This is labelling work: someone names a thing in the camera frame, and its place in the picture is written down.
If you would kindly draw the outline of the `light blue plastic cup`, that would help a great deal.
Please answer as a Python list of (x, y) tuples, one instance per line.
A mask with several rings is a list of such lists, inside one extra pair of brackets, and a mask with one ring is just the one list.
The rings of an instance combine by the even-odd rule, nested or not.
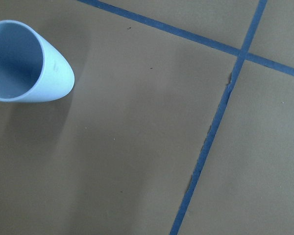
[(54, 46), (22, 22), (0, 21), (1, 102), (53, 101), (73, 86), (73, 69)]

